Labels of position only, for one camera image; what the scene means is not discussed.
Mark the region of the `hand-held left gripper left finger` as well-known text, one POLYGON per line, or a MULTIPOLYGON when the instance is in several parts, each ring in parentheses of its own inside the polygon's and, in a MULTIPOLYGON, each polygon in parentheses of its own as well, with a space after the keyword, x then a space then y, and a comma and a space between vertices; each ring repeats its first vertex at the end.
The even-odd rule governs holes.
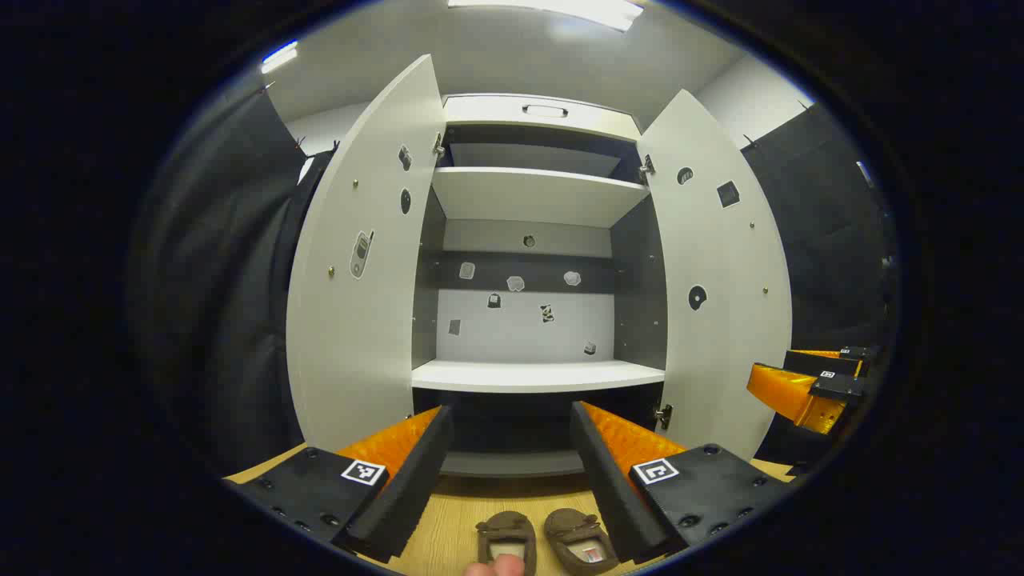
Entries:
POLYGON ((322 546, 382 564, 402 556, 438 484, 453 410, 435 407, 339 452, 307 447, 226 487, 322 546))

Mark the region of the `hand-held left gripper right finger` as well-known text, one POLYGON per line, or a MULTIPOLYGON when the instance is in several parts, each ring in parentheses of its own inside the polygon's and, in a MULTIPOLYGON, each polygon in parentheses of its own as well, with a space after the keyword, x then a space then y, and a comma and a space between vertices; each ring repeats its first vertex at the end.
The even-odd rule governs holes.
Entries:
POLYGON ((717 541, 783 503, 790 482, 710 442, 685 449, 588 402, 570 440, 618 560, 642 564, 717 541))

